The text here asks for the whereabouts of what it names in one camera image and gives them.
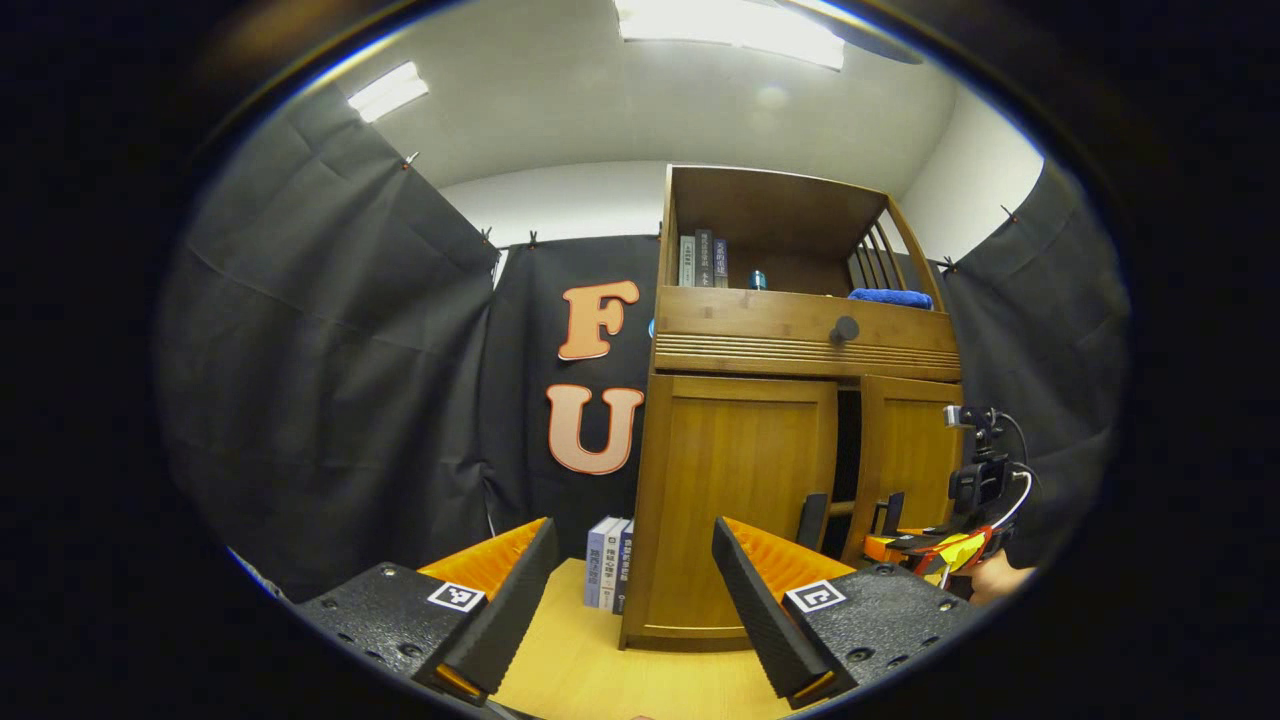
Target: orange letter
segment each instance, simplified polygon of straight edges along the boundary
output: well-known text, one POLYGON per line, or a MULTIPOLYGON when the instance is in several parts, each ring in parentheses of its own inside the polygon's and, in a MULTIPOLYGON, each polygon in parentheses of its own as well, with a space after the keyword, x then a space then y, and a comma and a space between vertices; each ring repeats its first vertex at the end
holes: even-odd
POLYGON ((609 343, 600 340, 600 325, 609 334, 618 334, 622 329, 622 302, 630 305, 640 300, 640 288, 631 281, 622 281, 575 287, 566 290, 561 297, 568 300, 568 337, 559 348, 559 359, 586 360, 608 355, 609 343), (622 302, 611 300, 600 307, 605 297, 617 297, 622 302))
POLYGON ((552 401, 547 443, 556 461, 575 473, 608 475, 626 465, 631 456, 631 425, 636 406, 644 402, 644 393, 614 387, 604 391, 600 398, 609 406, 609 441, 600 452, 588 452, 581 442, 582 406, 591 400, 591 391, 566 384, 547 388, 547 400, 552 401))

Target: fluorescent light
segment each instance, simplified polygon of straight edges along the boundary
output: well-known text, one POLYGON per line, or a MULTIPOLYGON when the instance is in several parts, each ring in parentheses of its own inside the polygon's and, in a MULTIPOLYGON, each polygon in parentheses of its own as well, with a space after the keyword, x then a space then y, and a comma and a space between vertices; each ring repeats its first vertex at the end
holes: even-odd
POLYGON ((426 83, 417 77, 413 63, 404 63, 352 95, 348 102, 371 123, 421 95, 426 95, 426 83))
POLYGON ((749 0, 613 0, 623 40, 690 40, 751 47, 832 69, 845 65, 845 41, 827 28, 749 0))

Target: book spine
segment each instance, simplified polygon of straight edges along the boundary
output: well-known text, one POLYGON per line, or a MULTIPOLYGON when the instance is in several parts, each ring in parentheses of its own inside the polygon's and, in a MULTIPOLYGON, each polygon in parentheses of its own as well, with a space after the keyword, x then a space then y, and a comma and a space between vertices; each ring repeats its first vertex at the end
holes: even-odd
POLYGON ((680 236, 680 286, 694 287, 694 236, 680 236))
POLYGON ((712 254, 714 252, 714 241, 712 240, 712 231, 696 231, 694 233, 694 240, 696 240, 696 252, 695 252, 695 287, 714 287, 716 275, 712 270, 712 254))
POLYGON ((716 238, 716 287, 728 287, 728 243, 723 237, 716 238))
POLYGON ((622 527, 625 521, 618 521, 604 534, 604 551, 600 553, 600 605, 605 610, 613 610, 613 591, 618 585, 618 544, 622 539, 622 527))
POLYGON ((631 575, 631 533, 635 529, 635 520, 627 523, 622 530, 622 559, 618 561, 618 587, 613 591, 613 614, 622 615, 622 606, 627 600, 627 578, 631 575))
POLYGON ((604 552, 604 533, 596 525, 586 536, 586 587, 582 591, 582 605, 600 606, 600 566, 604 552))

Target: black backdrop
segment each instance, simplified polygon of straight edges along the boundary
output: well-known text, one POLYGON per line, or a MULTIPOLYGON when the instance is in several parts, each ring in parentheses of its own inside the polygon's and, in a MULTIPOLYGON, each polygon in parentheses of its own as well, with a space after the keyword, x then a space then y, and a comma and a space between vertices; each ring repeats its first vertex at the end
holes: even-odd
MULTIPOLYGON (((1115 448, 1130 310, 1111 237, 1052 160, 1014 217, 938 284, 965 402, 1000 407, 1027 433, 1038 483, 1006 546, 1025 568, 1084 516, 1115 448)), ((1012 429, 997 447, 1021 455, 1012 429)))
POLYGON ((636 409, 631 454, 616 473, 588 475, 561 465, 548 447, 547 387, 571 383, 591 391, 582 411, 581 445, 596 452, 608 436, 611 387, 645 392, 649 372, 657 236, 561 240, 511 249, 489 314, 480 375, 480 447, 492 464, 490 512, 498 532, 549 515, 562 552, 582 557, 586 533, 605 515, 631 516, 640 466, 644 405, 636 409), (561 360, 566 340, 566 290, 631 281, 639 300, 623 304, 618 334, 603 357, 561 360))
POLYGON ((296 602, 489 534, 476 380, 498 254, 401 163, 335 87, 273 117, 160 302, 174 479, 296 602))

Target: hand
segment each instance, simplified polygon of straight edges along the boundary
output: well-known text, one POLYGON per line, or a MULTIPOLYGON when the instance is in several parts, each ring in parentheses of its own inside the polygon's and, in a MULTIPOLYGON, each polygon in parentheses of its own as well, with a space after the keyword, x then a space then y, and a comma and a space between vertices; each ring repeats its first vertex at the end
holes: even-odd
POLYGON ((987 605, 1012 593, 1034 571, 1036 568, 1014 568, 1009 564, 1005 551, 1001 550, 978 565, 957 570, 955 574, 973 580, 973 596, 969 602, 987 605))

